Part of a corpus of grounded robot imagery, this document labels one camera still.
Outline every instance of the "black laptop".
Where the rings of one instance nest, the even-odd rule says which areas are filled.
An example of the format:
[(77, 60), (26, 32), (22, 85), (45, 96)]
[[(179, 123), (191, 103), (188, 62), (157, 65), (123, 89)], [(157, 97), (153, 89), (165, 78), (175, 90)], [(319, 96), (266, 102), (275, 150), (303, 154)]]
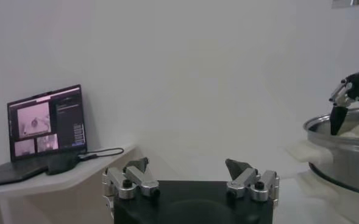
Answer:
[(0, 165), (0, 184), (44, 172), (54, 154), (87, 151), (80, 85), (8, 103), (7, 110), (11, 163)]

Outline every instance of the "screw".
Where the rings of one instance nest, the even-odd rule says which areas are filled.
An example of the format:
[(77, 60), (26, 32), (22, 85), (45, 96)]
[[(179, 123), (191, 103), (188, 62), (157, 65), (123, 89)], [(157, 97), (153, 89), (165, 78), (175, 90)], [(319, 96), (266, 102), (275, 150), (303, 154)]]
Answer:
[(132, 187), (132, 182), (128, 179), (123, 181), (123, 188), (130, 188)]
[(255, 183), (255, 189), (256, 190), (263, 190), (265, 188), (265, 184), (261, 181), (258, 181)]

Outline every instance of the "metal pot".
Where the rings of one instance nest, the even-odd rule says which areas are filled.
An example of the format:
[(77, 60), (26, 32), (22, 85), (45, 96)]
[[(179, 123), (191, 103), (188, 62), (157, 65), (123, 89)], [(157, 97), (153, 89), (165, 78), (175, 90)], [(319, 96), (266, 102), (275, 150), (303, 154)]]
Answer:
[[(330, 135), (329, 114), (310, 119), (304, 124), (308, 140), (329, 149), (331, 163), (313, 164), (311, 170), (340, 187), (359, 193), (359, 139)], [(349, 131), (359, 124), (359, 108), (350, 110), (340, 133)]]

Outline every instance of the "white table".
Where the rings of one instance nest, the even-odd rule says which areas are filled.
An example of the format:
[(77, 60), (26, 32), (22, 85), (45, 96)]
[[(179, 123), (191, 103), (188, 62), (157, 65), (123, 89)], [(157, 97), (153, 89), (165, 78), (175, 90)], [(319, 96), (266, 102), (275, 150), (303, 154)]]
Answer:
[(281, 180), (279, 198), (273, 224), (352, 224), (325, 201), (307, 197), (292, 178)]
[[(40, 220), (40, 223), (50, 223), (45, 215), (39, 211), (39, 209), (31, 206), (28, 201), (24, 200), (24, 197), (33, 194), (62, 191), (74, 187), (132, 151), (135, 145), (127, 145), (123, 148), (125, 151), (120, 155), (82, 162), (73, 170), (65, 173), (53, 176), (47, 176), (43, 173), (20, 183), (0, 186), (0, 208), (4, 224), (13, 223), (13, 214), (15, 214), (15, 212), (12, 212), (12, 210), (13, 207), (16, 206), (16, 198), (18, 199), (18, 206), (23, 206), (24, 210), (29, 211), (29, 216), (31, 216), (32, 219)], [(11, 198), (13, 200), (13, 206), (10, 205)]]

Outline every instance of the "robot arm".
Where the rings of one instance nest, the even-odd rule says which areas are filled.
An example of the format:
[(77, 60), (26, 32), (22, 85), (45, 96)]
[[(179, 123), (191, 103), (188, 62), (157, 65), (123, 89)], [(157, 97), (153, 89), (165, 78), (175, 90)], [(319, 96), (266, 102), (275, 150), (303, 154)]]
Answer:
[(331, 135), (337, 135), (346, 118), (348, 106), (359, 101), (359, 73), (342, 80), (329, 101), (333, 103), (330, 115)]

